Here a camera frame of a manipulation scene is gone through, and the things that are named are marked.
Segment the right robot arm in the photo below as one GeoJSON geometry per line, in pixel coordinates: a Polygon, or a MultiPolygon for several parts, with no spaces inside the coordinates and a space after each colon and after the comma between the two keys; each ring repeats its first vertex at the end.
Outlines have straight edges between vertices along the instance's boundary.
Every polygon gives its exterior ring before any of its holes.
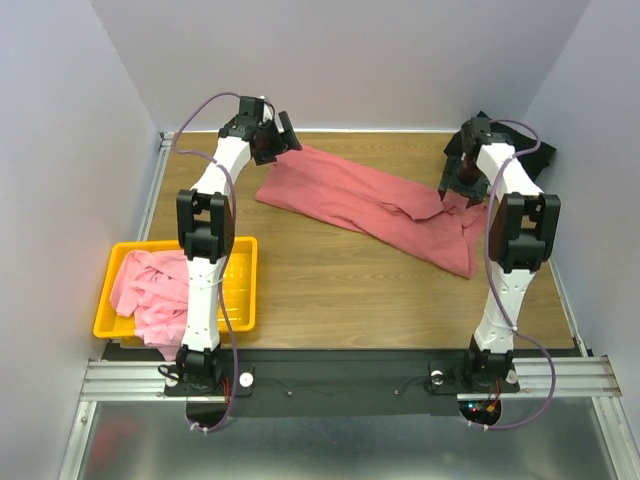
{"type": "Polygon", "coordinates": [[[472,117],[460,130],[462,153],[449,159],[438,186],[475,206],[489,200],[485,269],[489,293],[482,319],[460,366],[461,384],[482,390],[515,379],[514,338],[525,294],[551,256],[561,201],[544,193],[519,162],[510,137],[492,130],[493,121],[472,117]]]}

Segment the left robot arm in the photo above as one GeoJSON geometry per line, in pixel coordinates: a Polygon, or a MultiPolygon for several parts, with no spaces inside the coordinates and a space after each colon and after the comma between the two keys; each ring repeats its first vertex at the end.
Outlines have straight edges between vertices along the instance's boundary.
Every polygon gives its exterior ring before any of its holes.
{"type": "Polygon", "coordinates": [[[238,100],[238,111],[219,130],[214,153],[180,148],[182,130],[172,141],[173,152],[208,161],[199,180],[176,196],[178,242],[187,260],[188,304],[174,375],[202,394],[213,393],[222,384],[223,371],[217,365],[218,308],[235,242],[236,180],[251,160],[264,165],[301,148],[288,114],[277,112],[263,97],[216,94],[196,111],[224,96],[238,100]]]}

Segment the red t shirt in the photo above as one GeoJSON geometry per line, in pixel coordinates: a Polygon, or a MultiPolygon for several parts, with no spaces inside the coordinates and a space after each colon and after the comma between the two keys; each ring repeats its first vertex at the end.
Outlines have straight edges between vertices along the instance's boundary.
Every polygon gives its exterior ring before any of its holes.
{"type": "Polygon", "coordinates": [[[255,199],[367,234],[454,275],[477,272],[487,207],[309,146],[272,164],[255,199]]]}

